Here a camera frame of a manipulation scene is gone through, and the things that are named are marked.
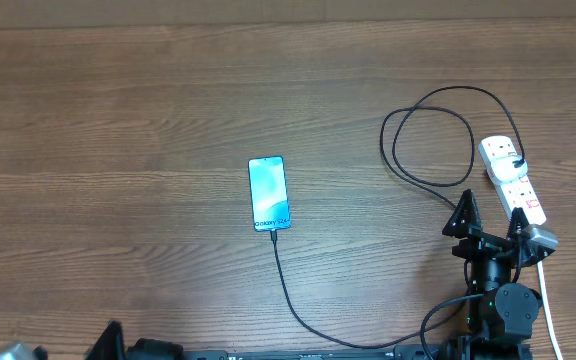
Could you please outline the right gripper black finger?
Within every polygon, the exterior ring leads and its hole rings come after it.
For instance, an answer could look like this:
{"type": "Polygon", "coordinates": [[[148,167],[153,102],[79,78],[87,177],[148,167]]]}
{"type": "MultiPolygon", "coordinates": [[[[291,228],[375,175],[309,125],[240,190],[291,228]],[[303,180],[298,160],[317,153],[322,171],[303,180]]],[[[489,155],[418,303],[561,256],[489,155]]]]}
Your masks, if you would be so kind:
{"type": "Polygon", "coordinates": [[[442,234],[458,239],[478,237],[483,231],[482,221],[474,193],[465,190],[454,212],[442,229],[442,234]]]}
{"type": "Polygon", "coordinates": [[[524,228],[529,225],[529,221],[521,207],[515,207],[511,212],[507,238],[517,238],[524,228]]]}

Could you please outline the Samsung Galaxy smartphone blue screen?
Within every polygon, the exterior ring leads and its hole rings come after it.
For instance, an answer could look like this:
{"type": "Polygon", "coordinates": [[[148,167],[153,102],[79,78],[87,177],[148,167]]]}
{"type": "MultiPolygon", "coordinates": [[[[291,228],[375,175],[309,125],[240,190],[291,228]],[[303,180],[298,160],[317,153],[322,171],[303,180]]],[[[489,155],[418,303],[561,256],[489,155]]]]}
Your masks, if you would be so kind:
{"type": "Polygon", "coordinates": [[[254,158],[248,161],[253,227],[257,232],[290,228],[291,211],[284,158],[254,158]]]}

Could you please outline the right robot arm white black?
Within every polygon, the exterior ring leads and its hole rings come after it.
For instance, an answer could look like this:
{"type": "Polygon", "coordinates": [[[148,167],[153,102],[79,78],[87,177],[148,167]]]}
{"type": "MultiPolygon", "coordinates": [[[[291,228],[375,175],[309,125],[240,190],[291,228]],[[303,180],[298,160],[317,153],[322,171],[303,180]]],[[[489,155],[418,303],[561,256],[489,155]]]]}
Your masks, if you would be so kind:
{"type": "Polygon", "coordinates": [[[470,267],[467,280],[467,333],[446,340],[439,359],[530,359],[533,323],[543,306],[542,295],[519,282],[521,271],[550,256],[557,236],[531,224],[524,210],[511,212],[504,237],[486,233],[474,193],[462,193],[442,230],[459,243],[452,254],[470,267]]]}

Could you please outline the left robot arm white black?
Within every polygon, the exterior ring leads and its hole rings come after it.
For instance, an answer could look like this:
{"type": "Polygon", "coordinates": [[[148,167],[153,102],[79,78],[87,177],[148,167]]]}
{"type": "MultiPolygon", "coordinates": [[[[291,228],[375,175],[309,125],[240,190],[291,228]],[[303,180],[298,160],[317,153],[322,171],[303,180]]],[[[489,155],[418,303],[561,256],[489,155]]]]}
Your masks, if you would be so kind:
{"type": "Polygon", "coordinates": [[[183,360],[183,352],[182,345],[146,338],[126,347],[121,323],[110,321],[85,360],[183,360]]]}

